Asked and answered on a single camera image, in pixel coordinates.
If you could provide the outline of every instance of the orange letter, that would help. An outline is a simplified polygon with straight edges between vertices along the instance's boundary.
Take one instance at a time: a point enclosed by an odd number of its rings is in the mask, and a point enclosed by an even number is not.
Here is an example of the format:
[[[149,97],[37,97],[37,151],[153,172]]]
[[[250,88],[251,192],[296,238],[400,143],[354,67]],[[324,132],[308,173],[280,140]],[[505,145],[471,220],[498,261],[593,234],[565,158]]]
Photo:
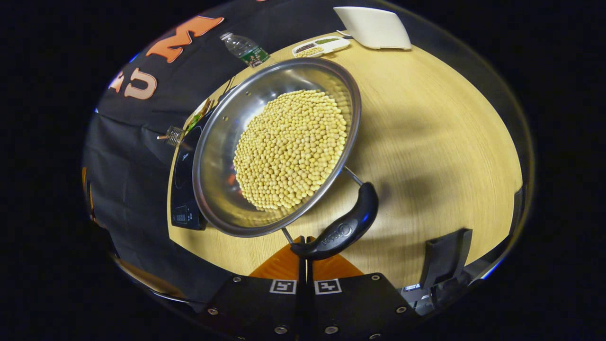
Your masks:
[[[149,75],[148,73],[143,73],[139,71],[139,68],[136,68],[133,71],[133,74],[130,75],[130,80],[133,81],[135,79],[139,79],[145,83],[147,83],[147,87],[145,89],[137,89],[132,86],[130,83],[126,86],[126,90],[124,90],[124,97],[135,97],[140,100],[146,100],[150,98],[154,91],[156,91],[157,81],[154,76]]]
[[[154,44],[145,55],[149,56],[152,53],[161,55],[166,58],[166,62],[171,63],[177,59],[181,52],[183,52],[182,47],[177,47],[176,49],[172,49],[172,47],[191,44],[189,32],[193,32],[194,37],[199,37],[217,26],[221,21],[223,21],[223,18],[213,19],[195,16],[177,26],[175,30],[176,34],[174,36],[160,40]]]
[[[122,81],[124,80],[124,76],[122,75],[122,71],[114,78],[114,80],[108,86],[108,89],[114,88],[116,89],[116,93],[120,91],[120,87],[122,86]]]

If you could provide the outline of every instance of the stainless steel pan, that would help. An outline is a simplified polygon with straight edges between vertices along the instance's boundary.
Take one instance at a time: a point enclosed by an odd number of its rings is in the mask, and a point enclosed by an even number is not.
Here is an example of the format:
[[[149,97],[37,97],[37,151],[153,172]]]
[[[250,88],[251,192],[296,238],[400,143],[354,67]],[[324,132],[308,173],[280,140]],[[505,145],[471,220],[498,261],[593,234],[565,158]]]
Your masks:
[[[332,96],[347,121],[343,153],[324,184],[286,210],[260,211],[241,194],[234,180],[234,151],[248,122],[264,106],[285,92],[319,89]],[[361,119],[358,85],[340,65],[319,58],[296,58],[276,63],[234,87],[217,105],[204,126],[193,161],[196,201],[206,220],[216,229],[237,237],[257,237],[283,229],[309,210],[327,191],[342,170],[361,185],[358,202],[332,223],[316,240],[293,244],[293,252],[309,259],[334,255],[356,241],[370,227],[378,210],[378,197],[371,183],[363,183],[345,167]]]

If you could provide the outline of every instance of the black background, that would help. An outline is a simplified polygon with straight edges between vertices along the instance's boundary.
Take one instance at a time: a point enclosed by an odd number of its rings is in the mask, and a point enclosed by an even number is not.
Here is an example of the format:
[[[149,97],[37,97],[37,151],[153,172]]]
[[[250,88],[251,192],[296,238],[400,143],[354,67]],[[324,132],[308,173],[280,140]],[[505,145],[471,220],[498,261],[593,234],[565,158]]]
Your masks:
[[[5,84],[7,111],[16,114],[5,127],[12,184],[6,259],[13,273],[5,315],[17,339],[211,339],[150,300],[103,254],[86,222],[79,167],[90,113],[110,78],[170,27],[216,3],[3,3],[4,53],[15,71]],[[592,92],[601,73],[604,6],[401,5],[493,64],[522,102],[539,152],[539,194],[514,253],[412,337],[597,339],[603,143]]]

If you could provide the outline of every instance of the bottle cap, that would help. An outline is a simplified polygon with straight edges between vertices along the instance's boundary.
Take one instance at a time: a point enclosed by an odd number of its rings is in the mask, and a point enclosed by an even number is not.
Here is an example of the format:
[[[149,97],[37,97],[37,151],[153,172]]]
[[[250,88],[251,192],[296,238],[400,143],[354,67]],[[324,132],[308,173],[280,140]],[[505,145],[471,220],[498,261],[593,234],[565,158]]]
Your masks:
[[[225,40],[225,39],[227,39],[227,38],[229,38],[229,37],[231,37],[231,36],[233,36],[233,33],[232,33],[232,32],[225,32],[225,33],[223,33],[223,34],[222,34],[222,35],[219,37],[219,39],[221,39],[221,40]]]

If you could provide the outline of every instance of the black bracket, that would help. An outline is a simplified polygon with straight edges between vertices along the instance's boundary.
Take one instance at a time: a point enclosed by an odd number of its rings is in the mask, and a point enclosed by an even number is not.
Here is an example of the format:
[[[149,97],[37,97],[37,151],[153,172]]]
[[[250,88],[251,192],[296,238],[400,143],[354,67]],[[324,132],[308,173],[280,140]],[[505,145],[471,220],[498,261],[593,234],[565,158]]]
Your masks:
[[[234,340],[294,340],[298,290],[294,280],[235,275],[225,281],[197,319]]]
[[[522,217],[524,208],[524,194],[526,186],[520,187],[520,189],[513,196],[513,218],[511,219],[511,227],[509,227],[509,235],[513,236],[513,231],[518,226],[520,218]]]
[[[471,229],[461,228],[425,242],[425,263],[421,288],[430,288],[456,277],[463,271],[471,246]]]
[[[298,281],[231,277],[198,322],[234,340],[362,341],[421,321],[382,274],[315,281],[313,262],[299,259]]]

